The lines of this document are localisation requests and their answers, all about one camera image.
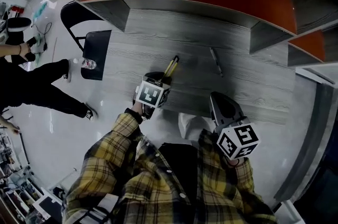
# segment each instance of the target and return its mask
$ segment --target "yellow plaid shirt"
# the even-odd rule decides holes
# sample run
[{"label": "yellow plaid shirt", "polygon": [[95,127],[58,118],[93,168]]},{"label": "yellow plaid shirt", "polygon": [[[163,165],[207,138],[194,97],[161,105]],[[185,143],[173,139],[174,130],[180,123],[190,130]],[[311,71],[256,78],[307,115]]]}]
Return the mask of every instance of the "yellow plaid shirt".
[{"label": "yellow plaid shirt", "polygon": [[[203,131],[198,150],[198,189],[194,223],[276,223],[254,193],[249,160],[229,168],[217,151],[217,135]],[[90,210],[111,193],[119,197],[112,223],[186,223],[188,197],[162,154],[140,132],[129,113],[86,153],[79,178],[63,202],[63,222]]]}]

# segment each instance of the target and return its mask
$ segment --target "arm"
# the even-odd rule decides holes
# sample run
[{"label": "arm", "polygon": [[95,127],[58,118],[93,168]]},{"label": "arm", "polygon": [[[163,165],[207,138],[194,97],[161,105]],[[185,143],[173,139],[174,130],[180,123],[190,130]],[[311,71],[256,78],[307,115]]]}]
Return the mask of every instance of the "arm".
[{"label": "arm", "polygon": [[140,114],[142,105],[136,102],[131,110],[118,116],[112,131],[86,153],[81,174],[62,205],[63,223],[77,211],[96,206],[107,193],[119,196],[133,174],[136,146],[142,137]]},{"label": "arm", "polygon": [[233,167],[237,176],[237,189],[241,193],[243,200],[244,216],[251,224],[268,223],[275,224],[277,220],[261,199],[260,195],[254,191],[254,180],[252,178],[252,167],[248,158],[242,158],[241,162]]},{"label": "arm", "polygon": [[14,134],[19,134],[20,128],[15,127],[12,123],[8,122],[4,117],[0,115],[0,124],[7,127],[9,130],[11,130]]},{"label": "arm", "polygon": [[25,60],[27,60],[25,56],[29,52],[31,52],[31,48],[28,46],[27,43],[23,43],[20,45],[0,45],[0,58],[7,55],[20,55]]}]

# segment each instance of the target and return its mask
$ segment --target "white sneaker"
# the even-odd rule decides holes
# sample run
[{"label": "white sneaker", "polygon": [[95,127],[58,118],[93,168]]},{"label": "white sneaker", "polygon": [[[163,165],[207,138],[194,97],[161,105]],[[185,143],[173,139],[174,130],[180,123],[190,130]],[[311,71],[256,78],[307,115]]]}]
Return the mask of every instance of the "white sneaker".
[{"label": "white sneaker", "polygon": [[65,80],[67,83],[69,83],[72,79],[70,66],[71,66],[71,63],[70,63],[70,60],[68,60],[68,73],[63,75],[63,80]]},{"label": "white sneaker", "polygon": [[94,109],[92,109],[90,106],[88,106],[88,104],[85,104],[85,105],[88,108],[86,118],[88,118],[91,122],[93,122],[94,120],[97,120],[98,118],[97,112]]}]

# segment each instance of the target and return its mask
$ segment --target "white cube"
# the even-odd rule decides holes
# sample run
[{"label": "white cube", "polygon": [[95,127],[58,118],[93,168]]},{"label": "white cube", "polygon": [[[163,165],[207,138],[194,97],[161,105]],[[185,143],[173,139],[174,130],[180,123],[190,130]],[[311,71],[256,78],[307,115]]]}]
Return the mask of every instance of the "white cube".
[{"label": "white cube", "polygon": [[253,123],[224,128],[217,140],[217,145],[229,160],[249,156],[259,143]]},{"label": "white cube", "polygon": [[168,97],[170,86],[159,81],[143,80],[138,88],[136,101],[153,108],[162,106]]}]

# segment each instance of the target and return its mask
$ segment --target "desk surface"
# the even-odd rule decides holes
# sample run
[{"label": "desk surface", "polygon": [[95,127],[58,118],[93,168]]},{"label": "desk surface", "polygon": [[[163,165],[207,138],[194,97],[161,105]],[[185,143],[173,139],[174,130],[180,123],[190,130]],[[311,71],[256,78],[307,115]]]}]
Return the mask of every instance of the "desk surface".
[{"label": "desk surface", "polygon": [[[251,120],[284,124],[295,72],[269,55],[287,60],[287,46],[249,55],[250,31],[226,22],[154,10],[131,10],[125,33],[113,29],[103,86],[111,95],[132,100],[142,76],[164,71],[178,55],[172,91],[164,109],[209,117],[209,95],[232,97]],[[209,47],[214,47],[221,78]]]}]

